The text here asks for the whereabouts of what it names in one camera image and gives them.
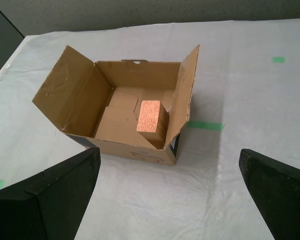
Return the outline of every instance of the open cardboard box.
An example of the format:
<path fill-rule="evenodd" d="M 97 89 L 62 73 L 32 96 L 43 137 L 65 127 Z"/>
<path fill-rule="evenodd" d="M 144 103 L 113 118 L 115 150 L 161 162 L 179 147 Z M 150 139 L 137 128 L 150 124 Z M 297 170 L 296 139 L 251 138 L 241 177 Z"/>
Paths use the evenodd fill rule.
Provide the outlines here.
<path fill-rule="evenodd" d="M 189 121 L 198 51 L 199 46 L 181 63 L 93 63 L 67 46 L 32 101 L 61 132 L 85 147 L 174 165 L 180 131 Z M 170 110 L 163 149 L 137 132 L 143 100 L 159 100 Z"/>

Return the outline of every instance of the green tape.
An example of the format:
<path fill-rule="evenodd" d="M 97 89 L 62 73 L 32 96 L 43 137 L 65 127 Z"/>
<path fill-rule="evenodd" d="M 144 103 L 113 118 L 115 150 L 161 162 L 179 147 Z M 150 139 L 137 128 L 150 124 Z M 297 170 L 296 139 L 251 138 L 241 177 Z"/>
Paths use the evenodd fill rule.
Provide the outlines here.
<path fill-rule="evenodd" d="M 221 132 L 224 129 L 225 125 L 218 122 L 189 121 L 186 127 L 191 129 L 209 129 Z"/>
<path fill-rule="evenodd" d="M 274 56 L 272 58 L 272 62 L 275 64 L 283 64 L 285 63 L 286 58 L 284 56 Z"/>
<path fill-rule="evenodd" d="M 5 183 L 6 183 L 5 181 L 0 180 L 0 189 L 2 189 L 4 187 Z"/>

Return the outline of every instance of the foam block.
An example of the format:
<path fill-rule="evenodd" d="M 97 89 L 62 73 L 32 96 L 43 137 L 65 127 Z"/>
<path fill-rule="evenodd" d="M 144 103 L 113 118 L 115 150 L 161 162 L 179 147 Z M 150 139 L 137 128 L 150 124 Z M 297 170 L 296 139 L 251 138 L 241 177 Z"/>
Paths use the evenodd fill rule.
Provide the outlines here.
<path fill-rule="evenodd" d="M 169 115 L 160 101 L 142 101 L 136 130 L 155 148 L 164 148 L 168 125 Z"/>

